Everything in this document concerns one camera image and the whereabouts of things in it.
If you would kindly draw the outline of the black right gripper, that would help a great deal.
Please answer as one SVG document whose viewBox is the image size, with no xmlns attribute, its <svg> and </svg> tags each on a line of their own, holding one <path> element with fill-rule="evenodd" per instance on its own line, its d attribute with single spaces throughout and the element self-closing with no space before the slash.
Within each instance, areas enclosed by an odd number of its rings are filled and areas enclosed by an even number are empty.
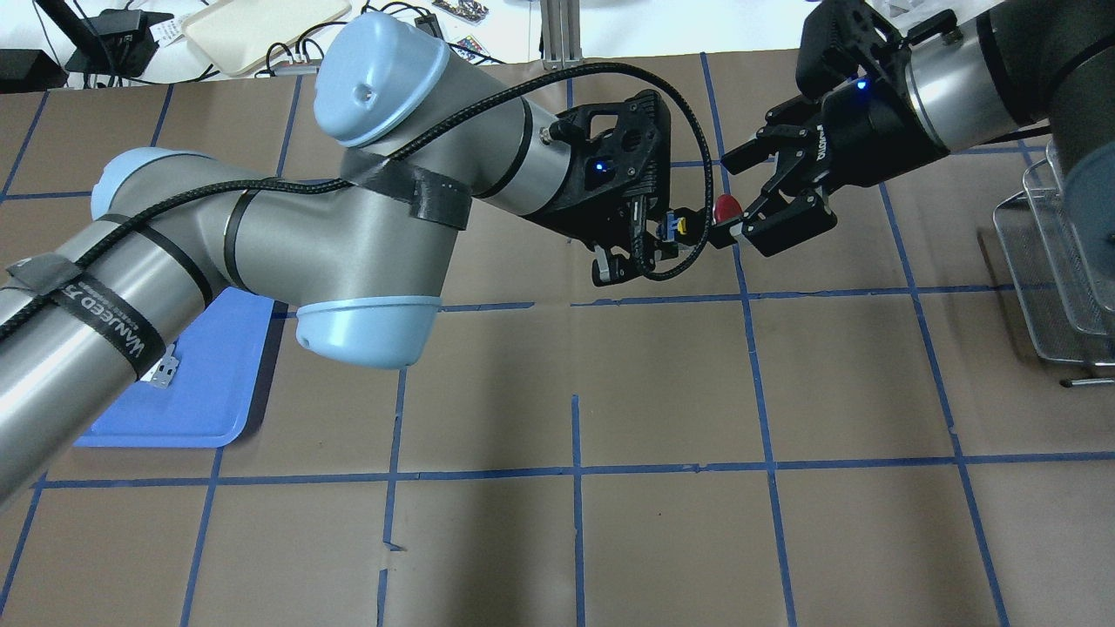
<svg viewBox="0 0 1115 627">
<path fill-rule="evenodd" d="M 862 77 L 820 102 L 798 96 L 778 104 L 753 138 L 721 156 L 721 166 L 736 175 L 776 156 L 791 163 L 785 181 L 792 189 L 867 187 L 947 154 L 923 127 L 906 91 Z M 828 232 L 837 222 L 820 190 L 792 201 L 760 196 L 741 222 L 730 226 L 730 238 L 773 257 Z"/>
</svg>

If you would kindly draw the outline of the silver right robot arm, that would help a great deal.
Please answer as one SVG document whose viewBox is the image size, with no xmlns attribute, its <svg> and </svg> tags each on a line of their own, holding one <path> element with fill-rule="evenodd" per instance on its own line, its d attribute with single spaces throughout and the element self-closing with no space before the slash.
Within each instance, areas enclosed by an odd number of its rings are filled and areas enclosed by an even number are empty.
<svg viewBox="0 0 1115 627">
<path fill-rule="evenodd" d="M 833 226 L 828 194 L 871 187 L 1047 120 L 1064 209 L 1084 250 L 1112 266 L 1111 1 L 1004 1 L 906 32 L 864 1 L 806 16 L 798 96 L 723 158 L 738 174 L 775 158 L 749 206 L 714 211 L 710 242 L 783 253 Z"/>
</svg>

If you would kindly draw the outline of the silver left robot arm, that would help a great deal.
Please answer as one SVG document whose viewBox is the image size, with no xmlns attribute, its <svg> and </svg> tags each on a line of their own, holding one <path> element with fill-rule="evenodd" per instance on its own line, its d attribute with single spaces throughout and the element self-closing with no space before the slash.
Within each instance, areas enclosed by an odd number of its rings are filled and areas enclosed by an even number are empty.
<svg viewBox="0 0 1115 627">
<path fill-rule="evenodd" d="M 135 148 L 91 192 L 90 225 L 3 283 L 3 502 L 30 488 L 227 288 L 295 306 L 295 339 L 334 361 L 418 361 L 471 203 L 592 250 L 599 286 L 677 247 L 661 77 L 582 64 L 506 86 L 394 17 L 334 37 L 317 124 L 345 148 L 337 179 L 266 179 L 211 156 Z"/>
</svg>

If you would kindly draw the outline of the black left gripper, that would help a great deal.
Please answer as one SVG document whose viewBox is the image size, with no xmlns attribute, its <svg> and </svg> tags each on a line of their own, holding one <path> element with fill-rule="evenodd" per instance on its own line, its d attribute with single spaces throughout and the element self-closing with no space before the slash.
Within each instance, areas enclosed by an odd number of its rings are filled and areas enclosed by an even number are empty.
<svg viewBox="0 0 1115 627">
<path fill-rule="evenodd" d="M 576 210 L 569 237 L 591 251 L 592 283 L 626 283 L 637 277 L 665 281 L 677 274 L 657 266 L 680 254 L 680 213 L 652 209 L 644 196 Z"/>
</svg>

